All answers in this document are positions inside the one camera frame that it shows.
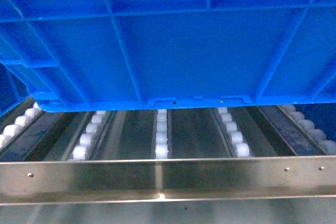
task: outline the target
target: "stainless steel bar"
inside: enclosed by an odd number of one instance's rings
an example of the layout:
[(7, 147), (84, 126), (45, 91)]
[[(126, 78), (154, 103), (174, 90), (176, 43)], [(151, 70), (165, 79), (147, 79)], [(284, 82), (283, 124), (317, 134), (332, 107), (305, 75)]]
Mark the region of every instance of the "stainless steel bar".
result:
[(335, 163), (335, 156), (1, 163), (0, 205), (336, 196)]

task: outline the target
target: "roller conveyor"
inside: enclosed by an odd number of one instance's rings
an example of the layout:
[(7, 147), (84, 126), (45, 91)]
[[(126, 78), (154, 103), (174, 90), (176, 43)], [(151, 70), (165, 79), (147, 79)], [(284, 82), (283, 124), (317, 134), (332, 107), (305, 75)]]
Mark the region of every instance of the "roller conveyor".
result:
[[(5, 115), (2, 129), (33, 104), (25, 101)], [(326, 156), (319, 145), (328, 138), (312, 137), (311, 129), (297, 123), (292, 112), (279, 106), (41, 112), (0, 152), (0, 218), (10, 221), (11, 212), (21, 214), (18, 209), (25, 209), (30, 222), (18, 223), (48, 223), (45, 213), (55, 222), (67, 223), (66, 216), (83, 209), (99, 215), (98, 205), (91, 203), (107, 202), (123, 202), (129, 209), (136, 208), (130, 202), (142, 202), (137, 204), (148, 207), (147, 215), (149, 208), (158, 211), (165, 205), (164, 209), (178, 212), (184, 205), (201, 206), (203, 200), (215, 200), (207, 201), (214, 211), (228, 207), (221, 201), (228, 199), (237, 206), (242, 203), (235, 199), (246, 202), (241, 206), (244, 211), (249, 211), (247, 199), (269, 210), (289, 201), (283, 198), (293, 198), (291, 204), (301, 206), (321, 200), (307, 197), (335, 196), (334, 157)], [(159, 138), (158, 132), (166, 137)], [(242, 135), (237, 143), (232, 132)], [(92, 138), (83, 141), (88, 134)], [(247, 156), (237, 157), (237, 144), (248, 146)], [(76, 147), (84, 145), (90, 151), (74, 157)], [(159, 153), (158, 147), (164, 145), (166, 153)], [(38, 206), (9, 206), (31, 204)], [(110, 206), (113, 212), (121, 205), (101, 206)], [(93, 221), (90, 214), (80, 219)]]

